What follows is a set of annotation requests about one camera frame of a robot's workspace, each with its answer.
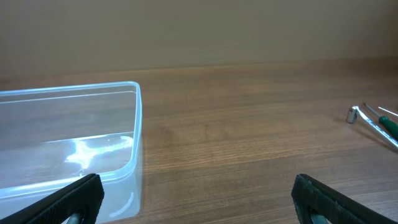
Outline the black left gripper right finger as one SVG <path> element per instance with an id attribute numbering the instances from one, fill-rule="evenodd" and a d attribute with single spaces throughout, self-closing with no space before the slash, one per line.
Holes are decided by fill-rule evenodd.
<path id="1" fill-rule="evenodd" d="M 296 176 L 291 196 L 301 224 L 397 224 L 307 174 Z"/>

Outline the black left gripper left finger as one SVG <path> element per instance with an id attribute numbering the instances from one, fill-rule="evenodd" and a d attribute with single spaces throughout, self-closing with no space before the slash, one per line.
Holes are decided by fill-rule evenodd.
<path id="1" fill-rule="evenodd" d="M 1 219 L 1 224 L 94 224 L 104 199 L 98 174 L 88 174 L 36 203 Z"/>

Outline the clear plastic container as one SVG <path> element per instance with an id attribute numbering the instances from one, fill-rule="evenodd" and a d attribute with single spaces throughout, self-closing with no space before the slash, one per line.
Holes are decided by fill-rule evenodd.
<path id="1" fill-rule="evenodd" d="M 142 97 L 136 82 L 1 92 L 1 216 L 91 173 L 104 199 L 96 221 L 139 213 Z"/>

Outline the silver wrench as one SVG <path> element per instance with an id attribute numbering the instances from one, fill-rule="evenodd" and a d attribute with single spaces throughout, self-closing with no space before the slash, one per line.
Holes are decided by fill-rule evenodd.
<path id="1" fill-rule="evenodd" d="M 361 121 L 365 124 L 369 130 L 371 130 L 378 138 L 387 142 L 393 149 L 397 150 L 397 140 L 387 133 L 385 130 L 380 128 L 374 121 L 368 118 L 360 109 L 359 106 L 354 105 L 348 110 L 346 121 L 349 124 L 354 124 L 357 121 Z"/>

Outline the green handle screwdriver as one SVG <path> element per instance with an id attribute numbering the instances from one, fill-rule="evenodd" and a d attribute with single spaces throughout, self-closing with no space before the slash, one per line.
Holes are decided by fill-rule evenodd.
<path id="1" fill-rule="evenodd" d="M 363 105 L 377 117 L 378 123 L 384 126 L 385 129 L 391 134 L 391 136 L 395 140 L 397 140 L 397 124 L 391 121 L 387 116 L 383 116 L 380 113 L 376 112 L 367 103 L 363 103 Z"/>

